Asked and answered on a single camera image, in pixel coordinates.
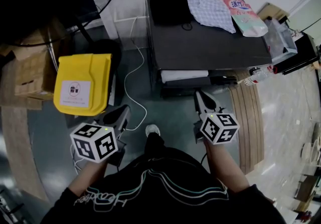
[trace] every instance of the checkered cloth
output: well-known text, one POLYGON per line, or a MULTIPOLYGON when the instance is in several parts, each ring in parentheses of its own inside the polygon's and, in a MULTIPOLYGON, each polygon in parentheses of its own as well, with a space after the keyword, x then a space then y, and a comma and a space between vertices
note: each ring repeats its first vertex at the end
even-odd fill
POLYGON ((187 0, 187 2, 191 14, 198 23, 235 33, 230 11, 223 0, 187 0))

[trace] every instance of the sneaker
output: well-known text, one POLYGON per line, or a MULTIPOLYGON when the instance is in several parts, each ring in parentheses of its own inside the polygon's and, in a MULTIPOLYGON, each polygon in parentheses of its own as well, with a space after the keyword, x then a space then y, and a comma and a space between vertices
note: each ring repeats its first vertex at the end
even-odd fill
POLYGON ((159 136, 161 135, 159 128, 155 124, 147 125, 145 129, 145 133, 147 137, 149 136, 150 133, 157 133, 159 136))

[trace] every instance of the yellow bin lid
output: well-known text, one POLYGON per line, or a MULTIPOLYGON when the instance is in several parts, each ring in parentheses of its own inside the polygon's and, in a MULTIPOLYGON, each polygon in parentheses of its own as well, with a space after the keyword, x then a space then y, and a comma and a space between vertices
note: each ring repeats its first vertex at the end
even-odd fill
POLYGON ((58 111, 95 116, 105 110, 111 54, 76 54, 59 58, 54 104, 58 111))

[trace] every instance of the white label on bin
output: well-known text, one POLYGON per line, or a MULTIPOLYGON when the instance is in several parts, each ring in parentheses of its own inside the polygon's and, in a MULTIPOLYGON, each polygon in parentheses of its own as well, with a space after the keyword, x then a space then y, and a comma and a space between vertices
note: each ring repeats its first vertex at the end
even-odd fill
POLYGON ((88 108, 90 85, 90 81, 62 81, 60 105, 88 108))

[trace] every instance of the water bottle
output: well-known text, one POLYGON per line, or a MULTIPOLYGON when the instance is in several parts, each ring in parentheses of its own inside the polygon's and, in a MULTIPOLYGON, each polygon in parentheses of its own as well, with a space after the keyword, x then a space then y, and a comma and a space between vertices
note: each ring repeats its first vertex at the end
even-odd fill
POLYGON ((244 80, 244 84, 246 85, 254 85, 258 82, 262 82, 267 77, 273 75, 273 66, 269 65, 267 67, 261 67, 253 72, 252 76, 249 76, 244 80))

